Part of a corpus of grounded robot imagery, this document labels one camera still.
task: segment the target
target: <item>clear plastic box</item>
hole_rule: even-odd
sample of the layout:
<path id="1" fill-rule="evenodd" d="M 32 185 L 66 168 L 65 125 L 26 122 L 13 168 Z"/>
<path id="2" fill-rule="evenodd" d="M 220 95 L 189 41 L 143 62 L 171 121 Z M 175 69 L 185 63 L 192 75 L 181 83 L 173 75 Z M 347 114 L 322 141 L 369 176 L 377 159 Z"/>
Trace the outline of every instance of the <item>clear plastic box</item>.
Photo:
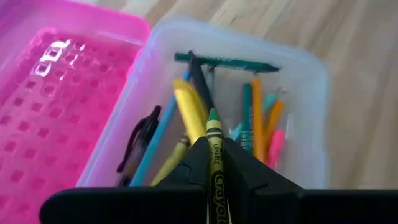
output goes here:
<path id="1" fill-rule="evenodd" d="M 263 80 L 264 96 L 279 87 L 287 91 L 289 141 L 279 172 L 302 187 L 328 187 L 324 134 L 329 81 L 325 66 L 303 50 L 189 19 L 160 22 L 152 31 L 97 145 L 98 156 L 91 161 L 95 169 L 81 185 L 110 186 L 117 182 L 115 168 L 123 157 L 132 129 L 155 105 L 165 110 L 174 95 L 173 80 L 182 78 L 188 68 L 186 63 L 174 61 L 174 53 L 189 50 L 198 55 L 253 60 L 282 67 L 277 73 L 258 74 Z M 254 75 L 217 68 L 215 77 L 214 101 L 226 132 L 240 122 L 241 86 Z M 145 185 L 150 184 L 183 131 L 181 117 L 176 112 L 146 173 Z M 114 150 L 104 151 L 111 147 Z"/>

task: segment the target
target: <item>wooden table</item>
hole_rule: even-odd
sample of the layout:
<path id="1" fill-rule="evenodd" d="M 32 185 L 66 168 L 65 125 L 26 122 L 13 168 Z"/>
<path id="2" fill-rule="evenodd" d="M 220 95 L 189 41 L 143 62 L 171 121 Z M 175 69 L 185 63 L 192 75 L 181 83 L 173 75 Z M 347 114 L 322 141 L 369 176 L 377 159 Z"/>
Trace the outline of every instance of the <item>wooden table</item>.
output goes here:
<path id="1" fill-rule="evenodd" d="M 312 52 L 331 73 L 331 187 L 398 187 L 397 0 L 77 1 L 152 25 L 186 15 Z"/>

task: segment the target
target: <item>yellow highlighter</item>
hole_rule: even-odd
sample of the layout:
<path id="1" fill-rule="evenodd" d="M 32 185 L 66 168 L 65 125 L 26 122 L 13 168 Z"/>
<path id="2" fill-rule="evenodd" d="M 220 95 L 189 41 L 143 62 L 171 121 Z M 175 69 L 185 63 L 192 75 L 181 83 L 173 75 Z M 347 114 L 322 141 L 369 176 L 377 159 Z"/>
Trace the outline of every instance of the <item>yellow highlighter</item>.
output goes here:
<path id="1" fill-rule="evenodd" d="M 252 82 L 253 88 L 253 140 L 254 147 L 253 153 L 254 157 L 265 164 L 265 152 L 264 152 L 264 140 L 263 138 L 263 120 L 262 120 L 262 88 L 261 80 L 255 79 Z"/>
<path id="2" fill-rule="evenodd" d="M 150 184 L 151 186 L 157 185 L 161 180 L 163 180 L 180 162 L 180 160 L 184 157 L 187 149 L 189 148 L 189 138 L 186 133 L 180 138 L 177 145 L 175 146 L 170 157 L 164 162 L 162 168 L 160 168 L 156 177 Z"/>
<path id="3" fill-rule="evenodd" d="M 268 123 L 264 130 L 265 160 L 267 160 L 267 157 L 268 157 L 269 145 L 271 143 L 272 134 L 274 133 L 274 130 L 278 125 L 279 118 L 282 115 L 283 109 L 284 109 L 284 102 L 281 100 L 278 100 L 275 103 L 273 109 L 271 110 L 271 113 L 269 114 Z"/>
<path id="4" fill-rule="evenodd" d="M 191 145 L 206 136 L 206 109 L 191 84 L 183 80 L 173 82 L 174 95 Z"/>

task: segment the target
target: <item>pencil box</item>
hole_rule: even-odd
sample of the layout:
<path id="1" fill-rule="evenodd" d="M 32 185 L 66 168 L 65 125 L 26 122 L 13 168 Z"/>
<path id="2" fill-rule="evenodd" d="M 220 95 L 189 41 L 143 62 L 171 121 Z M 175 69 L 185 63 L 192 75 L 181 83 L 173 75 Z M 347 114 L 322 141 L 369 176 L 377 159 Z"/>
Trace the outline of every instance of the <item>pencil box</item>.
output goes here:
<path id="1" fill-rule="evenodd" d="M 260 78 L 263 97 L 282 88 L 289 110 L 289 124 L 279 172 L 305 188 L 322 189 L 328 186 L 329 160 L 324 134 L 329 81 L 328 72 L 321 61 L 303 50 L 187 18 L 169 19 L 154 27 L 132 71 L 133 77 L 138 79 L 129 80 L 126 84 L 105 129 L 106 139 L 101 139 L 98 147 L 123 149 L 128 141 L 128 132 L 141 118 L 147 116 L 155 105 L 167 107 L 174 95 L 172 82 L 182 78 L 188 69 L 187 63 L 174 60 L 174 54 L 187 53 L 189 50 L 207 57 L 267 62 L 281 68 L 279 72 L 258 74 L 215 68 L 213 100 L 224 133 L 234 129 L 241 121 L 243 84 L 250 83 L 255 77 Z M 207 68 L 202 66 L 202 69 L 206 73 Z M 160 147 L 144 155 L 144 162 L 138 167 L 131 185 L 149 185 L 169 157 L 185 129 L 178 110 L 170 123 Z M 100 164 L 107 161 L 107 165 L 110 165 L 105 155 L 99 156 L 98 161 L 101 161 Z M 101 185 L 113 183 L 117 176 L 106 167 L 94 170 L 89 181 Z M 103 182 L 97 182 L 100 174 Z"/>
<path id="2" fill-rule="evenodd" d="M 0 223 L 38 223 L 47 197 L 114 154 L 96 145 L 150 28 L 62 0 L 0 1 L 0 18 Z"/>

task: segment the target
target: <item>green crayon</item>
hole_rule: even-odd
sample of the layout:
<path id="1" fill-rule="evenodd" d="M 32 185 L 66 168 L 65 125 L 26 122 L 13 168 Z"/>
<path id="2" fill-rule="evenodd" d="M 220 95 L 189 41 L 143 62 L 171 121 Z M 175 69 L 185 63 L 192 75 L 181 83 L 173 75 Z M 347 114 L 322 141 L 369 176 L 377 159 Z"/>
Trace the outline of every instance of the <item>green crayon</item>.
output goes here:
<path id="1" fill-rule="evenodd" d="M 244 84 L 242 87 L 242 131 L 241 146 L 242 148 L 253 153 L 253 108 L 252 108 L 252 87 L 250 83 Z"/>
<path id="2" fill-rule="evenodd" d="M 210 224 L 229 223 L 228 204 L 225 196 L 223 169 L 223 131 L 217 111 L 212 108 L 206 124 L 206 136 L 210 148 L 209 161 L 209 218 Z"/>

